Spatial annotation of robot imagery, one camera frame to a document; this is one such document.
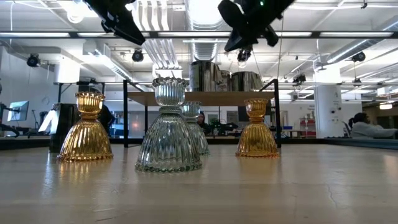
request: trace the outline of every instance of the stainless steel pot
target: stainless steel pot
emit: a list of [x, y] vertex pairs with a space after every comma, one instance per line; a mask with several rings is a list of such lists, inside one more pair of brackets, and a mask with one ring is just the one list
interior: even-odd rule
[[189, 72], [191, 91], [216, 91], [216, 84], [221, 81], [221, 72], [213, 62], [192, 62]]
[[221, 71], [221, 81], [216, 84], [216, 91], [231, 91], [231, 75], [229, 71]]
[[262, 88], [262, 80], [255, 72], [235, 72], [231, 75], [231, 91], [255, 91]]

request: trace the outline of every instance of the ribbed glass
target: ribbed glass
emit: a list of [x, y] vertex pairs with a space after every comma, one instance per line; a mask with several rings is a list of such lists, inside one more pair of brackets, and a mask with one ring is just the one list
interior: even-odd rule
[[197, 124], [197, 118], [200, 114], [200, 105], [201, 103], [199, 101], [186, 101], [182, 106], [182, 114], [188, 123], [193, 142], [198, 148], [199, 154], [208, 156], [210, 155], [210, 151], [205, 133], [199, 124]]
[[199, 152], [180, 109], [188, 82], [180, 78], [156, 78], [154, 86], [160, 115], [145, 135], [136, 169], [149, 172], [200, 169]]
[[108, 135], [97, 120], [105, 96], [99, 93], [76, 93], [81, 120], [68, 132], [60, 155], [60, 161], [89, 161], [113, 157]]
[[264, 124], [267, 99], [250, 99], [244, 101], [249, 116], [248, 124], [238, 144], [237, 156], [279, 157], [276, 143], [271, 131]]

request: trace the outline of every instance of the computer monitor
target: computer monitor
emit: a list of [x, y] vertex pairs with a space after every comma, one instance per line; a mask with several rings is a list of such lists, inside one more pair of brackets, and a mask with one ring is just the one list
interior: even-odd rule
[[8, 121], [26, 121], [29, 101], [12, 102], [8, 112]]

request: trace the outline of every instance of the desk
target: desk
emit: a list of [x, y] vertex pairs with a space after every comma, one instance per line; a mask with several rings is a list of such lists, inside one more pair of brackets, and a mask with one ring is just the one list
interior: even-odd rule
[[301, 138], [301, 132], [302, 130], [293, 130], [293, 129], [284, 129], [282, 130], [282, 133], [284, 132], [289, 132], [290, 133], [290, 137], [293, 138], [293, 133], [296, 132], [297, 133], [297, 138]]
[[284, 145], [264, 159], [218, 145], [200, 170], [155, 174], [134, 170], [139, 146], [112, 150], [76, 163], [1, 151], [2, 223], [398, 223], [396, 151]]

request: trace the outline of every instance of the wooden shelf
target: wooden shelf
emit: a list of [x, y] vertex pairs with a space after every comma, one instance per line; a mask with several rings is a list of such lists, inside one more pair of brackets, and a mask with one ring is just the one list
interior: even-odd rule
[[[128, 98], [144, 106], [158, 106], [155, 92], [129, 92]], [[273, 92], [186, 92], [185, 100], [200, 101], [202, 106], [245, 106], [244, 100], [252, 98], [272, 99]]]

